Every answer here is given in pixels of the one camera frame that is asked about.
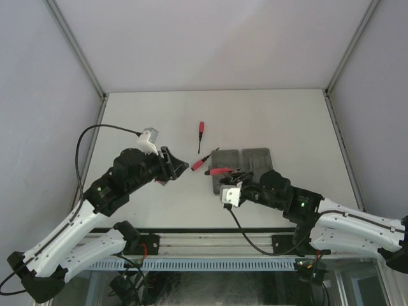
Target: red screwdriver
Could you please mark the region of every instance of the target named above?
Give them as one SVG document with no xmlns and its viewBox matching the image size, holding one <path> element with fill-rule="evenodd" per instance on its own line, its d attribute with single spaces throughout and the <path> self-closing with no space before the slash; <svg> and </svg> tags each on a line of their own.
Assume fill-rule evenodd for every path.
<svg viewBox="0 0 408 306">
<path fill-rule="evenodd" d="M 201 121 L 200 125 L 198 126 L 198 154 L 200 154 L 201 139 L 203 138 L 203 133 L 204 133 L 204 122 Z"/>
<path fill-rule="evenodd" d="M 197 163 L 193 164 L 193 166 L 191 167 L 192 171 L 196 171 L 199 167 L 201 167 L 203 165 L 203 163 L 205 163 L 205 161 L 210 158 L 211 154 L 207 155 L 206 157 L 204 157 L 203 159 L 200 159 Z"/>
</svg>

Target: robotic arm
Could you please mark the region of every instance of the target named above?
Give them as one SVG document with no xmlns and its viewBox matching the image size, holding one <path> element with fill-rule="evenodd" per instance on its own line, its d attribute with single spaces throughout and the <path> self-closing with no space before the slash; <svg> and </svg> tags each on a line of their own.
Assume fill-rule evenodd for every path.
<svg viewBox="0 0 408 306">
<path fill-rule="evenodd" d="M 8 257 L 14 273 L 37 303 L 53 298 L 65 283 L 92 263 L 138 247 L 139 233 L 124 221 L 101 238 L 73 249 L 98 223 L 126 204 L 131 193 L 153 180 L 161 184 L 176 180 L 189 167 L 167 147 L 156 149 L 157 134 L 155 129 L 145 129 L 138 139 L 142 150 L 122 151 L 113 167 L 84 193 L 85 200 L 53 232 L 25 253 L 13 252 Z"/>
<path fill-rule="evenodd" d="M 293 187 L 272 170 L 256 183 L 253 173 L 228 173 L 221 183 L 224 207 L 244 201 L 283 211 L 296 224 L 292 243 L 304 240 L 315 250 L 364 254 L 386 260 L 393 270 L 408 273 L 408 218 L 386 219 L 343 207 L 321 194 Z"/>
</svg>

